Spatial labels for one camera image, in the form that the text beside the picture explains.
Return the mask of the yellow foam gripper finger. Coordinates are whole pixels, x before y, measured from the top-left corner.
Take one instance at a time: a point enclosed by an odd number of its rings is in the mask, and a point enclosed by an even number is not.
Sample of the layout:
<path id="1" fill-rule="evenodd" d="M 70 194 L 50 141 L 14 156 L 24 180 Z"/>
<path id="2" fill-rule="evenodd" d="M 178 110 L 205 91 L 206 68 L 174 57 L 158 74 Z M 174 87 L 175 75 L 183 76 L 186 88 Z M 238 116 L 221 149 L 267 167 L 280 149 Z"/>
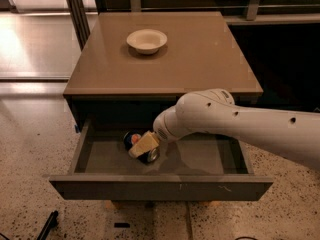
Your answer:
<path id="1" fill-rule="evenodd" d="M 159 139 L 154 132 L 147 131 L 143 135 L 138 133 L 131 134 L 129 143 L 131 144 L 129 155 L 133 158 L 138 158 L 157 148 L 159 146 Z"/>

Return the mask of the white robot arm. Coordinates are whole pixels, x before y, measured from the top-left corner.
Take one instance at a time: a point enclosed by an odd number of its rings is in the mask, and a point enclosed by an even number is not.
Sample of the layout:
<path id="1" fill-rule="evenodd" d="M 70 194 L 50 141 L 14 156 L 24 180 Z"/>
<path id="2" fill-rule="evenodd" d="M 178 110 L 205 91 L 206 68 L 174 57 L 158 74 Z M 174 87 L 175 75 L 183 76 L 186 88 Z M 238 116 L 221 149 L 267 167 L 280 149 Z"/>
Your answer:
<path id="1" fill-rule="evenodd" d="M 129 155 L 138 158 L 193 133 L 232 137 L 320 170 L 319 113 L 237 106 L 224 89 L 184 94 L 156 117 L 152 131 L 134 137 Z"/>

